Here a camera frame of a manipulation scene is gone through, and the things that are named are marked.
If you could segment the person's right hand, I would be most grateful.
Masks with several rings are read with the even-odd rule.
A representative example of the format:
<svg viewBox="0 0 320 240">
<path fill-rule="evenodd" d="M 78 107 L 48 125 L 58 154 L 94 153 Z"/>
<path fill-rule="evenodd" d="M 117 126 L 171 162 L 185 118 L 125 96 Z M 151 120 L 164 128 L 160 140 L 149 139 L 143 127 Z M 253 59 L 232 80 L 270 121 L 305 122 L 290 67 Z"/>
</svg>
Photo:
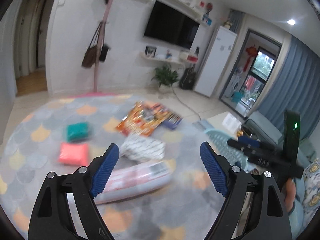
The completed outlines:
<svg viewBox="0 0 320 240">
<path fill-rule="evenodd" d="M 283 192 L 285 193 L 284 203 L 288 213 L 293 209 L 293 204 L 296 197 L 296 185 L 293 179 L 288 179 L 283 187 Z"/>
</svg>

